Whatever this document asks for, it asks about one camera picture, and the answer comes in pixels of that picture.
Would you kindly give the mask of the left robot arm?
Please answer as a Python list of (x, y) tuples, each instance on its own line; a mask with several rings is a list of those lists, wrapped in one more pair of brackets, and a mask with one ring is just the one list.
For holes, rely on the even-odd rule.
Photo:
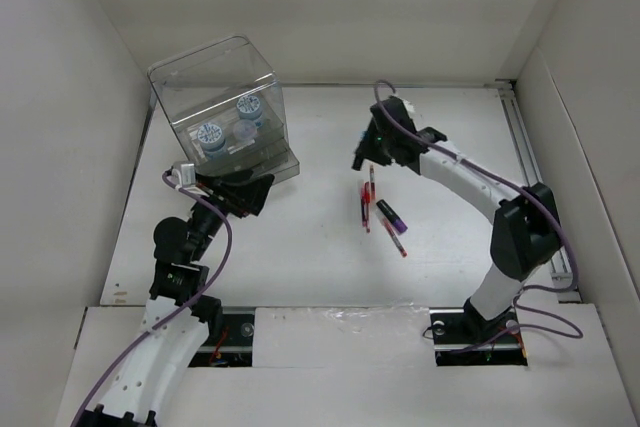
[(207, 177), (181, 165), (162, 180), (194, 204), (187, 219), (156, 225), (154, 277), (137, 335), (90, 389), (74, 426), (161, 424), (194, 355), (224, 330), (221, 302), (206, 292), (231, 254), (229, 219), (258, 215), (275, 177), (250, 171)]

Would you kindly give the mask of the small dark glitter jar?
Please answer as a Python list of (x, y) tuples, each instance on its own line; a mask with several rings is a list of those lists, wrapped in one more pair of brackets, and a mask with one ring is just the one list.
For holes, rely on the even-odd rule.
[(252, 120), (240, 119), (233, 125), (233, 135), (238, 142), (249, 142), (258, 135), (258, 127)]

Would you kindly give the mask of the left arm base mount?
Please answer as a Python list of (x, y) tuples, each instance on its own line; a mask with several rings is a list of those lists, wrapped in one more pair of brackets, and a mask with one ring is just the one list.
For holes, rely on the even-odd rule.
[(198, 349), (189, 367), (251, 367), (255, 313), (253, 308), (225, 308), (222, 326)]

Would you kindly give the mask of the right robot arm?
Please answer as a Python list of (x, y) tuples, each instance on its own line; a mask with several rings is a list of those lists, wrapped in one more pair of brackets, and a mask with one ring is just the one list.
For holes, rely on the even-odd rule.
[(515, 300), (528, 280), (565, 248), (552, 190), (538, 182), (519, 186), (475, 164), (433, 127), (418, 129), (407, 103), (390, 96), (369, 109), (371, 119), (352, 167), (370, 161), (398, 165), (447, 188), (482, 214), (492, 227), (491, 266), (449, 327), (456, 353), (479, 350), (513, 333)]

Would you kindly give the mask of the clear acrylic drawer organizer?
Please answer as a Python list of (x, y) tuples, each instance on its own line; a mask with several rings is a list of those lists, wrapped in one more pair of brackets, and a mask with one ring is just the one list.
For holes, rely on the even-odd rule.
[[(198, 174), (221, 177), (242, 171), (253, 177), (273, 174), (277, 183), (300, 173), (289, 145), (284, 96), (279, 79), (244, 35), (210, 42), (151, 65), (147, 78), (181, 148)], [(233, 125), (240, 120), (237, 100), (261, 97), (264, 124), (249, 142), (238, 142)], [(196, 131), (203, 123), (219, 125), (225, 151), (204, 156)]]

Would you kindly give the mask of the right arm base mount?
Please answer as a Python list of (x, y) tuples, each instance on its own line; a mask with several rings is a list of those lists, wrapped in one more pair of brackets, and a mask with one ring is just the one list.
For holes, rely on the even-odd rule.
[(492, 321), (479, 320), (476, 324), (463, 308), (429, 310), (423, 337), (433, 342), (438, 367), (528, 365), (522, 337), (510, 329), (517, 324), (512, 309)]

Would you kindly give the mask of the purple highlighter marker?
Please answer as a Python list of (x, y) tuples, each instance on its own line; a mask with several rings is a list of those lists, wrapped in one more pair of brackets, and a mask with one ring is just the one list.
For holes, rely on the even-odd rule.
[(393, 229), (400, 235), (404, 234), (408, 227), (395, 210), (384, 200), (380, 199), (376, 202), (376, 206), (383, 217), (391, 224)]

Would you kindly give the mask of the blue slime jar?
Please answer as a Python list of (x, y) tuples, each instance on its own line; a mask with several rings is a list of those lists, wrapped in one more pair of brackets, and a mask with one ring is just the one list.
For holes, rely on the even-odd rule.
[(196, 140), (207, 158), (223, 153), (226, 148), (224, 131), (213, 122), (203, 123), (199, 126), (196, 131)]
[(251, 121), (257, 128), (261, 128), (264, 124), (263, 102), (256, 94), (240, 97), (236, 102), (236, 112), (240, 120)]

